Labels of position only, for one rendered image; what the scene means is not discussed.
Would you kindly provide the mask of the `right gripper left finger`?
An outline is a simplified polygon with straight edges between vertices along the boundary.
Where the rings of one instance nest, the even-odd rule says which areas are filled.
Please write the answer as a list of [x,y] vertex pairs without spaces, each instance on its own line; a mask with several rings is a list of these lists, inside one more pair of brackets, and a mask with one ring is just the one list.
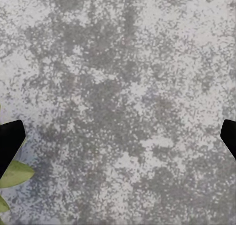
[[26,138],[21,120],[0,125],[0,178]]

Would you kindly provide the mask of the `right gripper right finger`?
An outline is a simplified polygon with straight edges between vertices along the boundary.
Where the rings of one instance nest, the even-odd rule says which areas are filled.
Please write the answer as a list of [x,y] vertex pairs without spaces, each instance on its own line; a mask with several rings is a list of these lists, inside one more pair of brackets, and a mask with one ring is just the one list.
[[236,159],[236,122],[225,120],[221,129],[221,138]]

